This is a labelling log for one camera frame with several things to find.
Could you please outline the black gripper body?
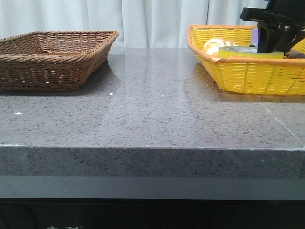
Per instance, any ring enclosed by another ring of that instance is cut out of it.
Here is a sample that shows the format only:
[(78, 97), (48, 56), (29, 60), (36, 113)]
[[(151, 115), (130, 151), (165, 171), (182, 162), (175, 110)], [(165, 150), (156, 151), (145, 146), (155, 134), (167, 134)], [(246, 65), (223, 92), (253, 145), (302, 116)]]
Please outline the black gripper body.
[(244, 7), (240, 19), (256, 22), (278, 22), (282, 24), (305, 25), (304, 0), (270, 0), (265, 9)]

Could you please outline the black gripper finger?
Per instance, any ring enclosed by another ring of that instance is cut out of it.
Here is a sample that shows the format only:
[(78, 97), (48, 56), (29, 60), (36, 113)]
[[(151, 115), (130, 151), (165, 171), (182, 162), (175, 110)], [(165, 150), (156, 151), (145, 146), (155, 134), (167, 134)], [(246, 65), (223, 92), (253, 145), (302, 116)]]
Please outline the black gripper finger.
[(278, 38), (278, 25), (273, 22), (259, 22), (258, 53), (272, 53)]
[(304, 27), (280, 26), (279, 29), (274, 32), (274, 45), (272, 51), (289, 52), (304, 38)]

